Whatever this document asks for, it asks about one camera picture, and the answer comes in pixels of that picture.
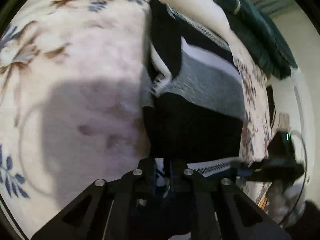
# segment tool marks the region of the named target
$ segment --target wire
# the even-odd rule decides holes
[[[294,209],[297,207],[299,200],[302,196],[303,193],[303,189],[306,183],[306,178],[307,178],[307,169],[308,169],[308,158],[307,158],[307,147],[306,147],[306,143],[304,141],[304,138],[302,137],[301,133],[299,133],[298,131],[292,131],[291,134],[296,135],[297,137],[299,137],[299,139],[302,142],[302,146],[303,146],[303,150],[304,150],[304,155],[305,155],[305,171],[304,171],[304,179],[303,179],[303,184],[302,184],[302,188],[299,194],[299,197],[296,201],[296,203],[294,204],[293,208],[291,209],[291,211],[289,213],[287,213],[284,218],[282,219],[282,221],[279,223],[279,225],[283,225],[284,222],[287,221],[287,219],[289,218],[289,216],[292,214],[292,212],[294,211]]]

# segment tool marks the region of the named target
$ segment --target white wall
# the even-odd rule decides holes
[[[303,73],[298,73],[298,84],[306,120],[306,143],[310,159],[308,175],[313,155],[315,156],[311,180],[307,187],[307,198],[320,204],[320,189],[318,189],[320,185],[320,36],[301,9],[279,15],[273,21],[289,44]],[[284,81],[287,83],[285,87],[290,87],[290,82],[290,80]],[[291,111],[294,112],[297,108],[296,103],[291,102],[291,99],[283,98],[285,90],[281,91],[280,95],[275,96],[279,107],[290,109],[292,106]],[[300,120],[297,113],[290,113],[290,117],[292,125],[299,127]]]

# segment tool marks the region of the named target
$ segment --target screw head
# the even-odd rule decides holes
[[[140,176],[142,174],[142,170],[136,169],[133,171],[134,176]]]
[[[193,170],[192,170],[192,169],[185,169],[185,170],[183,171],[183,173],[186,174],[186,175],[188,175],[188,176],[190,176],[190,175],[193,174]]]
[[[104,179],[97,179],[94,184],[97,186],[97,187],[101,187],[105,184],[105,181]]]
[[[221,183],[222,183],[222,185],[229,186],[229,185],[231,185],[231,180],[224,178],[221,180]]]

